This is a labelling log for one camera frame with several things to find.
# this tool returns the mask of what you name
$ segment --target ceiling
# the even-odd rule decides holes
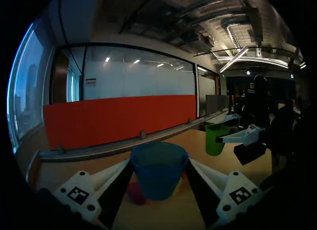
[[[228,61],[219,61],[218,56],[235,56],[239,52],[235,48],[244,46],[250,47],[244,55],[246,57],[288,63],[288,68],[285,68],[251,61],[236,62],[227,73],[276,70],[296,74],[304,71],[299,67],[303,57],[295,39],[266,0],[208,0],[198,6],[202,1],[104,0],[99,19],[117,22],[125,33],[164,41],[193,56],[221,50],[211,56],[211,63],[219,70]]]

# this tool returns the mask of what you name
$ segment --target table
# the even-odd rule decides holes
[[[164,142],[183,147],[189,156],[224,174],[240,170],[256,185],[259,185],[271,174],[271,152],[257,160],[242,166],[233,153],[233,147],[239,143],[226,143],[218,156],[210,156],[205,152],[205,132],[188,130],[173,136]],[[96,160],[71,163],[43,163],[39,173],[38,188],[46,187],[54,191],[79,170],[94,174],[128,158],[130,152]],[[135,182],[133,174],[130,182]],[[125,196],[115,218],[114,230],[140,229],[205,229],[194,194],[185,178],[177,195],[164,201],[148,200],[145,205],[137,206]]]
[[[205,132],[190,129],[166,139],[164,142],[181,146],[188,152],[191,158],[223,174],[227,175],[232,171],[239,170],[256,185],[259,185],[264,179],[271,175],[272,158],[269,149],[266,149],[263,156],[242,166],[233,153],[234,147],[241,143],[225,143],[220,155],[210,156],[205,151],[205,137]]]

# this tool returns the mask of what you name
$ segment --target glass wall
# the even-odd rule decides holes
[[[42,124],[43,86],[52,43],[42,21],[31,25],[12,64],[7,117],[13,146]]]
[[[138,49],[88,46],[84,79],[84,100],[195,94],[193,64]]]
[[[217,95],[219,75],[204,68],[197,66],[199,82],[199,117],[206,115],[206,95]]]

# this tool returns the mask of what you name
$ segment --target orange wall panel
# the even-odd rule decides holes
[[[43,106],[51,150],[74,149],[153,133],[196,118],[195,95],[96,99]]]

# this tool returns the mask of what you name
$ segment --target ceiling light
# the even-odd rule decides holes
[[[229,68],[235,61],[237,61],[242,55],[244,55],[248,51],[248,46],[244,46],[243,49],[240,50],[225,66],[220,69],[220,72],[223,72],[227,68]]]
[[[231,60],[233,57],[218,57],[219,61]],[[240,57],[237,61],[251,61],[251,62],[259,62],[259,63],[269,63],[273,65],[277,65],[283,68],[288,68],[287,63],[281,60],[275,59],[267,59],[267,58],[252,58],[252,57]]]
[[[202,70],[202,71],[204,71],[204,72],[207,72],[207,70],[206,69],[203,69],[203,68],[201,68],[201,67],[197,67],[199,70]]]

